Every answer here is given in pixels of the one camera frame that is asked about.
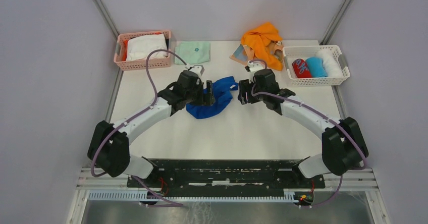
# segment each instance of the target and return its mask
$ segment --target towel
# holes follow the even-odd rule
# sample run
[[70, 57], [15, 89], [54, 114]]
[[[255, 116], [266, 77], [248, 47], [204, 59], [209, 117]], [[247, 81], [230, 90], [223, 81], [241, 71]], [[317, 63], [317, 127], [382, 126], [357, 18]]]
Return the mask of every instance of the towel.
[[[207, 41], [182, 41], [175, 48], [175, 53], [188, 64], [201, 64], [209, 61], [210, 47], [211, 43]], [[183, 62], [176, 57], [174, 63], [183, 64]]]
[[332, 51], [321, 49], [315, 53], [317, 58], [323, 59], [323, 67], [329, 77], [343, 77], [342, 69], [339, 63], [334, 59]]
[[216, 98], [216, 102], [213, 105], [195, 106], [187, 104], [186, 110], [196, 119], [205, 119], [218, 115], [232, 100], [231, 90], [238, 90], [238, 83], [235, 82], [233, 76], [219, 79], [212, 84], [212, 93]]
[[296, 59], [291, 64], [294, 69], [294, 73], [297, 78], [312, 78], [312, 74], [310, 74], [309, 68], [303, 59]]
[[311, 57], [306, 59], [310, 74], [314, 78], [327, 77], [327, 72], [323, 68], [323, 60], [320, 58]]
[[241, 39], [241, 44], [253, 49], [254, 55], [258, 59], [265, 60], [269, 68], [282, 70], [282, 63], [275, 56], [270, 55], [266, 48], [272, 41], [281, 40], [278, 30], [268, 22], [254, 30], [247, 31]]
[[[167, 49], [163, 34], [134, 37], [128, 41], [126, 61], [145, 59], [149, 53], [156, 49]], [[150, 56], [151, 59], [166, 57], [168, 57], [168, 53], [164, 51], [155, 52]]]

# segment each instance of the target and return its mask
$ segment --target wall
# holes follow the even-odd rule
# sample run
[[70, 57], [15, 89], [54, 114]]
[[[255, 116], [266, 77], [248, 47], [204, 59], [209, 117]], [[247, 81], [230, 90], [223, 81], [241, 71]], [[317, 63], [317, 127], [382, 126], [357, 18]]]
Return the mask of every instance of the wall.
[[171, 29], [176, 40], [239, 40], [271, 21], [287, 40], [321, 40], [342, 0], [103, 0], [121, 33]]
[[0, 0], [0, 223], [64, 223], [116, 76], [92, 0]]
[[340, 91], [392, 223], [428, 217], [427, 28], [428, 0], [355, 0], [331, 42], [347, 58]]

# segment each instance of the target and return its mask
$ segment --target white cloth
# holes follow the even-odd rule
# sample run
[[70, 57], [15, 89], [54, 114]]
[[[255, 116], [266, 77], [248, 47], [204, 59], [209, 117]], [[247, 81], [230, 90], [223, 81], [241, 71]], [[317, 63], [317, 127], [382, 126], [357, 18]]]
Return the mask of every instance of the white cloth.
[[[149, 53], [156, 49], [167, 49], [167, 43], [163, 34], [145, 35], [132, 38], [128, 41], [128, 53], [126, 61], [145, 59]], [[158, 51], [150, 56], [151, 59], [161, 59], [168, 56], [167, 52]]]
[[339, 63], [334, 59], [330, 49], [321, 49], [315, 53], [315, 57], [323, 59], [323, 68], [328, 77], [343, 77], [342, 69]]

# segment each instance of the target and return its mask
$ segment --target perforated basket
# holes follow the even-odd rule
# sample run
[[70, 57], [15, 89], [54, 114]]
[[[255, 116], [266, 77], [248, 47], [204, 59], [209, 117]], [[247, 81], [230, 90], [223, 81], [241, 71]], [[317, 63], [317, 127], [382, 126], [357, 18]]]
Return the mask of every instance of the perforated basket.
[[[137, 36], [144, 35], [155, 35], [162, 33], [167, 40], [167, 47], [169, 48], [169, 39], [171, 38], [171, 31], [146, 31], [146, 32], [136, 32], [136, 33], [127, 33], [120, 34], [116, 44], [115, 56], [113, 61], [123, 70], [138, 70], [146, 68], [146, 59], [134, 60], [134, 61], [122, 61], [123, 55], [125, 53], [125, 44], [124, 41], [132, 39]], [[163, 59], [150, 59], [148, 62], [149, 68], [164, 68], [171, 66], [171, 54], [168, 53], [168, 56]]]
[[[339, 63], [343, 77], [325, 77], [325, 78], [297, 78], [294, 73], [293, 66], [291, 65], [296, 59], [306, 60], [314, 57], [315, 53], [321, 49], [330, 49], [333, 53], [334, 59]], [[320, 45], [320, 46], [286, 46], [283, 48], [284, 66], [287, 75], [285, 80], [289, 87], [299, 86], [329, 86], [340, 85], [347, 78], [351, 76], [345, 57], [342, 55], [340, 48], [336, 45]]]

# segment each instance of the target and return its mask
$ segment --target white basket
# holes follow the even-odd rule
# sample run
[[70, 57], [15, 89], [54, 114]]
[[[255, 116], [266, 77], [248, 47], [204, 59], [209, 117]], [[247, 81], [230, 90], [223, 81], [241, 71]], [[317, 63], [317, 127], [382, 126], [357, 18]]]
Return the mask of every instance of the white basket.
[[[324, 77], [324, 78], [297, 78], [294, 73], [293, 66], [291, 65], [296, 59], [306, 60], [314, 57], [315, 53], [321, 49], [330, 49], [333, 53], [334, 59], [339, 63], [342, 68], [343, 77]], [[284, 54], [284, 65], [287, 70], [285, 80], [288, 87], [300, 86], [329, 86], [340, 85], [349, 76], [351, 76], [345, 57], [342, 55], [340, 48], [336, 45], [323, 45], [323, 46], [286, 46], [282, 49]]]

